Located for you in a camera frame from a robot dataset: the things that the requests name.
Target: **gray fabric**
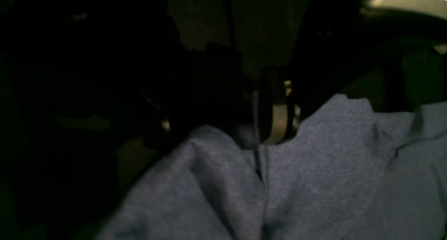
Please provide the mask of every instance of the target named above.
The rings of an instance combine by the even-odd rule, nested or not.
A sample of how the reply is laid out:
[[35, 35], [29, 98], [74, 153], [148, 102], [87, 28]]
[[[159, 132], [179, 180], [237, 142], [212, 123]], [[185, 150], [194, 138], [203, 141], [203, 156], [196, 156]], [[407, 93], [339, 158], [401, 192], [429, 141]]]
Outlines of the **gray fabric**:
[[384, 114], [344, 95], [281, 146], [243, 150], [204, 126], [145, 173], [97, 238], [439, 240], [446, 133], [447, 103]]

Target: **clothing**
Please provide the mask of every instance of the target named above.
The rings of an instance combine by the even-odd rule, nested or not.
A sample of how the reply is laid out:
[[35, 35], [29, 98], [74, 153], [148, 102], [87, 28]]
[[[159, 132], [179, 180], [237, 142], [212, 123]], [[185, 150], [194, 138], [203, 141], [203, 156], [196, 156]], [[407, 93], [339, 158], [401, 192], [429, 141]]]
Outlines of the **clothing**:
[[374, 113], [335, 95], [279, 146], [196, 129], [97, 239], [438, 240], [446, 192], [447, 103]]

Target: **dark background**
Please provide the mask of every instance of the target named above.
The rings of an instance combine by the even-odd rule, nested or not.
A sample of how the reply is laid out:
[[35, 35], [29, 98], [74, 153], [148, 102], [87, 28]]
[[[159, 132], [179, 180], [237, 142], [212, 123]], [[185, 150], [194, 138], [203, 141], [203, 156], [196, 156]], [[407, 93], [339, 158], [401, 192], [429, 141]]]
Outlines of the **dark background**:
[[[5, 15], [18, 1], [0, 0], [0, 14]], [[156, 1], [162, 14], [160, 5], [165, 2]], [[75, 52], [67, 55], [59, 52], [58, 42], [48, 43], [53, 45], [54, 56], [59, 53], [81, 73], [0, 49], [0, 239], [91, 238], [135, 178], [168, 150], [161, 146], [166, 140], [158, 126], [160, 111], [128, 88], [139, 85], [138, 81], [147, 82], [142, 89], [158, 103], [165, 103], [166, 96], [175, 92], [171, 80], [182, 68], [170, 65], [169, 59], [146, 59], [143, 69], [130, 62], [133, 56], [129, 53], [139, 54], [135, 49], [146, 47], [143, 43], [147, 40], [138, 39], [138, 35], [144, 36], [146, 31], [150, 36], [164, 35], [158, 45], [167, 48], [152, 53], [146, 49], [149, 57], [203, 51], [210, 42], [230, 46], [224, 0], [167, 0], [167, 12], [178, 33], [157, 33], [151, 25], [132, 21], [144, 8], [144, 0], [78, 0], [71, 7], [58, 1], [24, 0], [22, 5], [42, 9], [29, 11], [32, 17], [27, 17], [34, 22], [19, 28], [28, 37], [14, 43], [9, 36], [0, 36], [0, 44], [29, 45], [23, 40], [32, 42], [39, 35], [51, 35], [46, 31], [52, 29], [52, 22], [58, 22], [54, 19], [89, 11], [90, 5], [99, 2], [107, 7], [96, 7], [87, 19], [106, 15], [99, 18], [106, 19], [105, 23], [97, 25], [103, 29], [85, 27], [87, 21], [65, 27], [64, 31], [76, 30], [77, 39], [61, 43], [59, 48], [78, 45]], [[265, 66], [287, 64], [306, 4], [307, 0], [230, 0], [244, 75], [256, 79]], [[46, 29], [39, 29], [40, 21], [47, 22]], [[170, 26], [161, 22], [156, 25]], [[104, 40], [88, 39], [89, 31]], [[184, 51], [169, 42], [175, 38]], [[97, 50], [89, 46], [92, 43]], [[135, 43], [139, 48], [129, 50]], [[90, 66], [86, 61], [100, 62]], [[206, 73], [215, 72], [215, 68], [207, 68]], [[409, 54], [403, 68], [403, 91], [410, 106], [442, 101], [444, 74], [438, 55], [429, 49]], [[131, 72], [123, 76], [122, 71]], [[388, 110], [380, 70], [366, 74], [342, 93], [351, 98], [367, 97], [376, 111]]]

